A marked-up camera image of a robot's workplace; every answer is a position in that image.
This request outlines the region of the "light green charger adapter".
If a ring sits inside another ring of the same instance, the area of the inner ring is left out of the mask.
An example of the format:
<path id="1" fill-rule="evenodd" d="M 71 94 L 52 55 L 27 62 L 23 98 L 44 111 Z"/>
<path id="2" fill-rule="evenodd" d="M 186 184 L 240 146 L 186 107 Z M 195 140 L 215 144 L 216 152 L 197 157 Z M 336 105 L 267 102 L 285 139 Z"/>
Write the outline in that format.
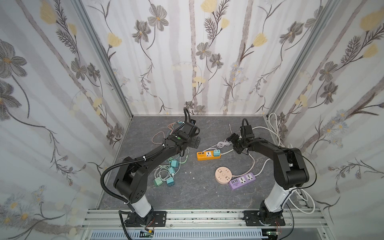
<path id="1" fill-rule="evenodd" d="M 163 181 L 161 180 L 161 179 L 158 179 L 158 178 L 155 178 L 154 179 L 154 185 L 156 186 L 156 187 L 159 187 L 159 186 L 161 186 L 163 184 Z"/>

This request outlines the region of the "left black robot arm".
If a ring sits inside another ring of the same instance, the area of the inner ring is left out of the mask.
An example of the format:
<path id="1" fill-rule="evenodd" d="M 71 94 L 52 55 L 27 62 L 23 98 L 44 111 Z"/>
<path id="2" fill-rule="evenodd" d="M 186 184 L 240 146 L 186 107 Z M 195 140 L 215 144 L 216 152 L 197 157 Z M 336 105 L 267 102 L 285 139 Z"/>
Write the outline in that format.
<path id="1" fill-rule="evenodd" d="M 157 148 L 136 158 L 126 157 L 119 164 L 108 167 L 100 178 L 102 189 L 110 196 L 124 202 L 136 215 L 136 223 L 148 226 L 153 221 L 154 209 L 145 195 L 149 174 L 164 161 L 177 154 L 184 153 L 187 148 L 198 148 L 200 129 L 196 121 L 191 119 L 187 108 L 184 108 L 185 119 L 182 125 L 162 140 Z M 113 193 L 105 183 L 106 175 L 118 169 L 113 186 L 119 193 Z"/>

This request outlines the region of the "purple power strip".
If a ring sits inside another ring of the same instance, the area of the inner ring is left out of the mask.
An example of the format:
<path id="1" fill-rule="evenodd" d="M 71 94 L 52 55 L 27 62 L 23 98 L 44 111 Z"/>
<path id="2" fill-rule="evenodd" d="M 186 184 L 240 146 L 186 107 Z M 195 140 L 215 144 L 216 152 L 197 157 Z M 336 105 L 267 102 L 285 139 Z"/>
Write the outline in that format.
<path id="1" fill-rule="evenodd" d="M 247 185 L 255 180 L 255 175 L 253 173 L 242 175 L 234 180 L 229 182 L 229 186 L 232 190 L 238 189 L 244 185 Z"/>

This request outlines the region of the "round pink power socket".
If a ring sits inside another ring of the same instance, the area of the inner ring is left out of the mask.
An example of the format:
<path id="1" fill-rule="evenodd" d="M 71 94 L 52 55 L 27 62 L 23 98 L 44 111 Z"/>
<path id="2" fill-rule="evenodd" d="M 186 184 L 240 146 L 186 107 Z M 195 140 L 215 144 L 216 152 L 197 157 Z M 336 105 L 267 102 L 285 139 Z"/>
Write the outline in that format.
<path id="1" fill-rule="evenodd" d="M 215 179 L 221 185 L 228 184 L 231 181 L 232 177 L 232 172 L 227 167 L 219 167 L 215 171 Z"/>

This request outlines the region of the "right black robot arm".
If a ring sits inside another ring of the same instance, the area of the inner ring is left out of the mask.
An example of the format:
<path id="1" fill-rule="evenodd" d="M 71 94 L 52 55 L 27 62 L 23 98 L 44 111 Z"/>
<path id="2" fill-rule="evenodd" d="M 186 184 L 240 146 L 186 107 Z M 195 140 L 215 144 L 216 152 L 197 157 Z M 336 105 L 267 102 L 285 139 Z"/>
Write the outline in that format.
<path id="1" fill-rule="evenodd" d="M 262 201 L 258 219 L 268 226 L 283 216 L 284 205 L 294 189 L 302 187 L 310 179 L 304 157 L 299 149 L 285 148 L 255 137 L 252 126 L 246 118 L 242 119 L 241 133 L 233 133 L 227 141 L 233 145 L 233 150 L 241 154 L 243 150 L 256 152 L 273 161 L 275 184 L 268 197 Z"/>

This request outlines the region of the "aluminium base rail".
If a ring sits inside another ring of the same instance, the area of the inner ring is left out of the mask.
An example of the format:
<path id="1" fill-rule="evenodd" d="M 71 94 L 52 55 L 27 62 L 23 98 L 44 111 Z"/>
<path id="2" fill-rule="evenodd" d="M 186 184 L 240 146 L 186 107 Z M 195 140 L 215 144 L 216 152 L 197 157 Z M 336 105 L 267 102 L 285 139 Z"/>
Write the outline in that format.
<path id="1" fill-rule="evenodd" d="M 256 210 L 161 210 L 148 227 L 123 228 L 116 210 L 90 210 L 80 240 L 332 240 L 319 210 L 284 210 L 278 222 L 260 224 Z"/>

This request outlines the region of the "orange power strip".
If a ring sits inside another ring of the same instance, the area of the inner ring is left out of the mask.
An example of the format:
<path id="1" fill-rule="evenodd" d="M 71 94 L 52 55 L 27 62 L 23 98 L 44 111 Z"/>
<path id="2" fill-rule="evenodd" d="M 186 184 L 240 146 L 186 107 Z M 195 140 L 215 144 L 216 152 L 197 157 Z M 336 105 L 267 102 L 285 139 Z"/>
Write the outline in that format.
<path id="1" fill-rule="evenodd" d="M 198 161 L 217 160 L 220 158 L 213 157 L 213 150 L 212 151 L 197 152 L 197 160 Z"/>

